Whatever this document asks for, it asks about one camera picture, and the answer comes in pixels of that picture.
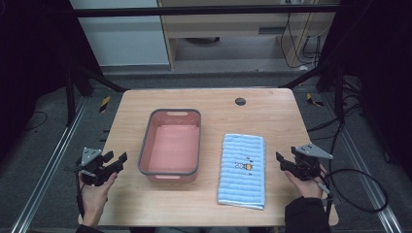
blue striped towel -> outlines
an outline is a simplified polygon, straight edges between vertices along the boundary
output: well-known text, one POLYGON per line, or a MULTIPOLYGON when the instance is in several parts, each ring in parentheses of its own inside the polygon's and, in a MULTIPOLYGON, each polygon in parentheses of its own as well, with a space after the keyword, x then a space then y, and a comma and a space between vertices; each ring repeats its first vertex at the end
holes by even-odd
POLYGON ((262 137, 225 134, 218 203, 263 210, 264 170, 262 137))

sleeve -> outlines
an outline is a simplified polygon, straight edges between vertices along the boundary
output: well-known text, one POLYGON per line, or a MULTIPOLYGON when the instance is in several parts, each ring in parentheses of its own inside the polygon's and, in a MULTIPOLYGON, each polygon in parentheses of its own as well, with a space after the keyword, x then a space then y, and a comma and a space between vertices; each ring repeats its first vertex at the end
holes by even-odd
POLYGON ((89 226, 80 225, 76 233, 103 233, 103 232, 97 229, 94 229, 92 227, 89 227, 89 226))
POLYGON ((285 208, 286 233, 329 233, 330 226, 322 200, 300 197, 285 208))

human hand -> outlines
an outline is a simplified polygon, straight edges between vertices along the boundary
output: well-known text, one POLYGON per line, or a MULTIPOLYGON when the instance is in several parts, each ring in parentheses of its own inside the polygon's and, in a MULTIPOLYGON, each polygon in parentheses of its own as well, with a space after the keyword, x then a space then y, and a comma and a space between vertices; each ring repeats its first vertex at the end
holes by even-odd
POLYGON ((79 173, 79 185, 82 191, 83 205, 85 209, 83 225, 93 228, 97 227, 97 224, 103 215, 104 205, 107 201, 107 194, 117 177, 118 174, 113 173, 109 180, 102 185, 92 186, 85 184, 82 181, 82 173, 79 173))
MULTIPOLYGON (((321 170, 326 173, 326 169, 321 164, 321 170)), ((303 182, 294 176, 291 172, 285 171, 288 180, 294 184, 300 195, 305 198, 313 197, 322 199, 323 190, 318 186, 318 183, 323 183, 320 177, 311 181, 303 182)))

black cable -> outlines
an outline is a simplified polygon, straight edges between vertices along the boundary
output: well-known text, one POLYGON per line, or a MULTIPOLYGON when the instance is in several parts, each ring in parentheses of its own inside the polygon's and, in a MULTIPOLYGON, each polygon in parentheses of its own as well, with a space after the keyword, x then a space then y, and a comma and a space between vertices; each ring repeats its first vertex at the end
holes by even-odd
MULTIPOLYGON (((339 132, 342 130, 342 128, 344 127, 344 125, 345 125, 345 122, 344 122, 344 121, 339 122, 338 129, 336 130, 336 133, 335 133, 334 138, 333 138, 332 146, 331 146, 331 149, 330 149, 330 154, 333 154, 333 151, 334 151, 334 147, 335 147, 335 145, 336 145, 336 140, 337 140, 338 134, 339 134, 339 132)), ((330 179, 330 183, 332 184, 332 186, 333 186, 333 188, 335 189, 335 191, 339 194, 339 196, 342 197, 342 199, 344 199, 347 203, 349 203, 349 204, 352 205, 353 207, 355 207, 355 208, 357 208, 357 209, 359 209, 359 210, 361 210, 361 211, 368 212, 368 213, 378 213, 378 212, 381 212, 381 211, 385 210, 385 208, 388 206, 388 204, 389 204, 389 195, 388 195, 388 192, 387 192, 386 189, 382 186, 382 184, 379 183, 379 182, 378 182, 375 178, 373 178, 372 176, 366 174, 366 173, 363 172, 363 171, 360 171, 360 170, 357 170, 357 169, 352 169, 352 168, 338 169, 338 170, 336 170, 336 171, 332 171, 332 160, 330 160, 330 161, 328 162, 328 170, 329 170, 329 174, 326 175, 326 179, 327 179, 327 178, 330 179), (378 208, 378 209, 367 209, 367 208, 361 207, 360 205, 357 205, 357 204, 355 204, 353 201, 349 200, 349 198, 347 198, 345 195, 343 195, 343 193, 340 191, 340 189, 339 189, 338 186, 336 185, 336 182, 335 182, 334 179, 333 179, 333 175, 335 175, 335 174, 337 174, 337 173, 342 173, 342 172, 357 172, 357 173, 363 174, 364 176, 366 176, 366 177, 370 178, 371 180, 373 180, 376 184, 378 184, 379 188, 381 189, 382 193, 383 193, 384 196, 385 196, 385 202, 384 202, 384 204, 383 204, 380 208, 378 208)))
POLYGON ((388 195, 387 190, 386 190, 386 189, 382 186, 382 184, 379 183, 375 178, 373 178, 372 176, 370 176, 369 174, 367 174, 367 173, 365 173, 365 172, 363 172, 363 171, 360 171, 360 170, 357 170, 357 169, 352 169, 352 168, 343 168, 343 169, 338 169, 338 170, 336 170, 336 171, 333 171, 333 172, 329 173, 327 176, 330 178, 331 183, 332 183, 335 191, 339 194, 339 196, 342 197, 342 199, 344 199, 347 203, 349 203, 350 205, 354 206, 355 208, 357 208, 357 209, 359 209, 359 210, 361 210, 361 211, 375 214, 375 213, 378 213, 378 212, 381 212, 381 211, 385 210, 385 208, 387 208, 388 205, 389 205, 389 195, 388 195), (360 173, 360 174, 368 177, 369 179, 373 180, 376 184, 378 184, 379 188, 381 189, 382 193, 383 193, 384 196, 385 196, 385 202, 384 202, 384 204, 383 204, 381 207, 379 207, 378 209, 367 209, 367 208, 365 208, 365 207, 361 207, 360 205, 355 204, 353 201, 349 200, 349 198, 345 197, 345 195, 342 194, 342 192, 341 192, 340 189, 336 186, 336 183, 334 183, 334 180, 333 180, 333 175, 336 175, 337 173, 342 173, 342 172, 356 172, 356 173, 360 173))
POLYGON ((288 20, 287 20, 287 22, 286 22, 286 26, 285 26, 284 32, 283 32, 283 34, 282 34, 282 37, 281 37, 281 51, 282 51, 282 53, 283 53, 283 55, 284 55, 284 57, 285 57, 285 59, 286 59, 286 54, 285 54, 285 51, 283 50, 283 38, 284 38, 284 35, 285 35, 285 33, 286 33, 287 28, 289 28, 289 32, 290 32, 291 39, 292 39, 292 44, 293 44, 293 49, 294 49, 294 55, 296 56, 296 58, 297 58, 302 64, 300 64, 300 65, 298 65, 298 66, 291 66, 291 65, 289 65, 288 61, 287 61, 286 63, 287 63, 287 65, 288 65, 289 68, 299 68, 299 67, 302 66, 302 65, 308 65, 308 64, 310 64, 310 63, 301 61, 301 60, 299 59, 299 56, 297 55, 296 47, 295 47, 295 45, 294 45, 294 40, 293 40, 293 38, 292 38, 292 33, 291 33, 291 28, 290 28, 290 19, 291 19, 291 13, 288 13, 288 20))
POLYGON ((29 130, 38 128, 38 127, 42 126, 42 125, 46 122, 46 120, 48 120, 48 114, 46 114, 45 112, 36 111, 36 112, 34 112, 34 114, 43 114, 43 115, 45 116, 45 118, 44 118, 43 121, 40 122, 39 124, 37 124, 37 125, 35 125, 35 126, 33 126, 33 127, 30 127, 30 128, 25 128, 25 129, 24 129, 25 131, 29 131, 29 130))

table top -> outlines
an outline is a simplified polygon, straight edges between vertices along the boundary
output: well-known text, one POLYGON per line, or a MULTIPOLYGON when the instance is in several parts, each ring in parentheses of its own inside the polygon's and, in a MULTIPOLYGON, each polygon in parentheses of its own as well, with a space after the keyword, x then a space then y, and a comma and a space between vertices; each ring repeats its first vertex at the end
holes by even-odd
MULTIPOLYGON (((308 144, 293 93, 282 88, 128 90, 123 95, 104 153, 127 152, 100 225, 275 226, 285 225, 285 207, 298 197, 279 168, 275 152, 292 160, 291 147, 308 144), (235 99, 246 100, 244 106, 235 99), (151 183, 138 170, 150 114, 156 109, 196 109, 201 113, 198 176, 192 183, 151 183), (266 201, 263 211, 218 204, 223 136, 264 137, 266 201)), ((330 224, 336 224, 334 208, 330 224)))

